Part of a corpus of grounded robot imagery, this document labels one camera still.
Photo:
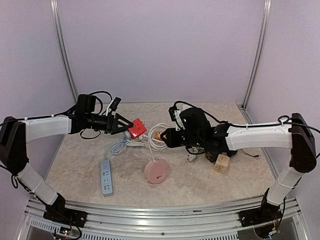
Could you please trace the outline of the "red cube socket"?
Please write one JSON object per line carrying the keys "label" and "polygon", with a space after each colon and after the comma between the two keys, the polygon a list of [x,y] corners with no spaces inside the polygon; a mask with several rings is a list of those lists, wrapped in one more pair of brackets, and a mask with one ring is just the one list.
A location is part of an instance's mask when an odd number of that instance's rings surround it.
{"label": "red cube socket", "polygon": [[132,123],[133,126],[128,129],[128,132],[130,135],[130,139],[134,140],[144,134],[147,129],[144,123],[139,118],[135,119]]}

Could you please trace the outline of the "light green plug adapter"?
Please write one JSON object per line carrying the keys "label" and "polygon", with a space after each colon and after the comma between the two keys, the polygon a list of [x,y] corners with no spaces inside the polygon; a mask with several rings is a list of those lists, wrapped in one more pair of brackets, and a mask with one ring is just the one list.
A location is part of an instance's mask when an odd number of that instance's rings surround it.
{"label": "light green plug adapter", "polygon": [[202,147],[197,147],[196,151],[197,151],[197,153],[204,153],[205,152],[204,148],[202,148]]}

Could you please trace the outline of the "long white power strip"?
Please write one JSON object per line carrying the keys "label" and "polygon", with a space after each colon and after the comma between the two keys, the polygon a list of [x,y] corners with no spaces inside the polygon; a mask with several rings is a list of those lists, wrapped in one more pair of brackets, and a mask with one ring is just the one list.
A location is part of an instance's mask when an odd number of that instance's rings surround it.
{"label": "long white power strip", "polygon": [[182,111],[192,108],[190,105],[182,104]]}

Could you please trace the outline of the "pink round socket hub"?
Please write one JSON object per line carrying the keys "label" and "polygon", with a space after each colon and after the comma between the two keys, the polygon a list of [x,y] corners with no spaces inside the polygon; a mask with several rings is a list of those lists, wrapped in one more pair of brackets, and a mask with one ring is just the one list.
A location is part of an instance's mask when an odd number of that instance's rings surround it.
{"label": "pink round socket hub", "polygon": [[169,165],[162,159],[150,160],[144,168],[144,176],[149,183],[162,183],[169,175]]}

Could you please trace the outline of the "dark green cube adapter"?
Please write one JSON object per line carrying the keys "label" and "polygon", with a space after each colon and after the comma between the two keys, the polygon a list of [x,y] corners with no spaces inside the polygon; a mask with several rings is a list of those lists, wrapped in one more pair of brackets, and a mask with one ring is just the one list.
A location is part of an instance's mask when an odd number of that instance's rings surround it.
{"label": "dark green cube adapter", "polygon": [[211,163],[216,163],[218,156],[219,156],[219,152],[212,152],[212,151],[207,151],[205,153],[205,157],[211,162]]}

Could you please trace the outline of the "beige cube adapter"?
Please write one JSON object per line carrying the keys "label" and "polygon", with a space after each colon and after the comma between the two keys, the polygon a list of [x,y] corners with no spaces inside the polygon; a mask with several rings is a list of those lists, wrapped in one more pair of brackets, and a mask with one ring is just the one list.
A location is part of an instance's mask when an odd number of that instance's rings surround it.
{"label": "beige cube adapter", "polygon": [[229,167],[230,158],[227,155],[219,154],[214,164],[213,170],[224,174]]}

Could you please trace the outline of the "light blue power strip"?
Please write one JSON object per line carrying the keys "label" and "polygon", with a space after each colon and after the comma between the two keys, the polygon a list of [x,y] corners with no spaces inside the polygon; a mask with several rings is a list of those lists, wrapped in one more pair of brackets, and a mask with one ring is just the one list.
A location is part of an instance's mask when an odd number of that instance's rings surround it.
{"label": "light blue power strip", "polygon": [[101,179],[101,190],[105,197],[114,195],[113,181],[111,164],[109,160],[103,160],[100,163],[100,179]]}

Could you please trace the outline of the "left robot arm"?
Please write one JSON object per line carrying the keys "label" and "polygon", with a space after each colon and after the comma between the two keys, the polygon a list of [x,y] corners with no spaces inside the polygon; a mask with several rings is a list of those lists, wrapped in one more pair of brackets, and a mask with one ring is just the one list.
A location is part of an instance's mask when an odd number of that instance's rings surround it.
{"label": "left robot arm", "polygon": [[95,112],[98,101],[96,92],[80,94],[76,104],[62,113],[24,118],[8,116],[0,125],[0,161],[3,167],[61,223],[70,218],[66,200],[31,166],[27,145],[54,136],[80,134],[85,130],[115,135],[134,126],[116,112],[121,98],[111,99],[105,113]]}

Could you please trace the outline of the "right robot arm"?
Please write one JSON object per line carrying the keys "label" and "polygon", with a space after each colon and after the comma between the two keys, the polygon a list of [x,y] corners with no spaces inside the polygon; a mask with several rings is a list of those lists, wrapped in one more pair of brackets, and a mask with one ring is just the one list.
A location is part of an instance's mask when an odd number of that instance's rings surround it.
{"label": "right robot arm", "polygon": [[291,151],[288,166],[265,192],[256,218],[266,222],[278,212],[286,195],[299,183],[305,173],[317,165],[313,127],[299,113],[280,116],[276,122],[237,125],[220,121],[211,126],[207,113],[191,107],[181,112],[169,109],[175,128],[167,128],[160,138],[168,148],[195,147],[216,154],[233,153],[251,148],[283,148]]}

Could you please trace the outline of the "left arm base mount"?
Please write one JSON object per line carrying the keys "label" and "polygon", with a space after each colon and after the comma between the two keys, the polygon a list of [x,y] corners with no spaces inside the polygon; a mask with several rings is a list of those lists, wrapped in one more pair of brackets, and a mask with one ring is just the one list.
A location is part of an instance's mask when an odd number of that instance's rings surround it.
{"label": "left arm base mount", "polygon": [[54,209],[50,205],[45,206],[43,218],[63,225],[83,228],[87,221],[88,213],[81,210],[63,207]]}

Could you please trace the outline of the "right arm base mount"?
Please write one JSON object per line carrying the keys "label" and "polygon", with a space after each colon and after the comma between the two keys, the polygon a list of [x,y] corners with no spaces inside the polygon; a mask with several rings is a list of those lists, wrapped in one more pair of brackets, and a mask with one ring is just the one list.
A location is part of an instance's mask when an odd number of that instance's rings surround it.
{"label": "right arm base mount", "polygon": [[282,212],[279,205],[275,206],[263,200],[259,207],[242,210],[238,213],[238,216],[241,226],[249,227],[280,219]]}

